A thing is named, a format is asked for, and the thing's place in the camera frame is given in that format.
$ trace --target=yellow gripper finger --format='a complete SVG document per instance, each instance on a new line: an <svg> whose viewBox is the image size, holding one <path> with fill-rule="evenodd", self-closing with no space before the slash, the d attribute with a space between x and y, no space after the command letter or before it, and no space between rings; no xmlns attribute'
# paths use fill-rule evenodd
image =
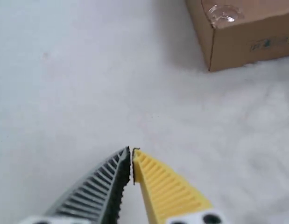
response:
<svg viewBox="0 0 289 224"><path fill-rule="evenodd" d="M134 149L134 181L140 183L150 224L212 208L211 203L169 166Z"/></svg>

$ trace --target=white fabric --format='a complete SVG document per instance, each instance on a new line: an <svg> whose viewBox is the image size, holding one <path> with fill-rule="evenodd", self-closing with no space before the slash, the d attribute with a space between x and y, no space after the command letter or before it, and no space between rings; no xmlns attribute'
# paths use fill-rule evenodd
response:
<svg viewBox="0 0 289 224"><path fill-rule="evenodd" d="M0 0L0 223L126 145L232 223L289 210L289 57L209 73L181 0ZM147 223L125 189L120 223Z"/></svg>

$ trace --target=white carpet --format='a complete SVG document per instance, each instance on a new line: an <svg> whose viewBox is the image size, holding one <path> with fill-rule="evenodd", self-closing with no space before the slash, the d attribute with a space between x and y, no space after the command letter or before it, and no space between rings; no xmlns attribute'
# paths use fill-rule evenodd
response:
<svg viewBox="0 0 289 224"><path fill-rule="evenodd" d="M0 0L0 223L126 145L233 223L289 213L289 57L208 73L181 0ZM120 215L147 223L139 186Z"/></svg>

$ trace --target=gray gripper finger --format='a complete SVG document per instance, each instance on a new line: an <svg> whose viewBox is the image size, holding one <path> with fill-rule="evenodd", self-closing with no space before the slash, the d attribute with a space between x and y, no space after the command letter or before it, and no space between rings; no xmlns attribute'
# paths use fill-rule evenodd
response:
<svg viewBox="0 0 289 224"><path fill-rule="evenodd" d="M123 188L130 180L130 165L130 150L126 147L76 183L46 215L85 218L93 224L116 224Z"/></svg>

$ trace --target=brown cardboard box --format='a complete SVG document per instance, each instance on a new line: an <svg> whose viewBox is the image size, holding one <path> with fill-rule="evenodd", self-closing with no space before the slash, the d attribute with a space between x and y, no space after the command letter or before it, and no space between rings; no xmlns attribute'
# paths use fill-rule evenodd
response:
<svg viewBox="0 0 289 224"><path fill-rule="evenodd" d="M209 71L289 56L289 0L186 0Z"/></svg>

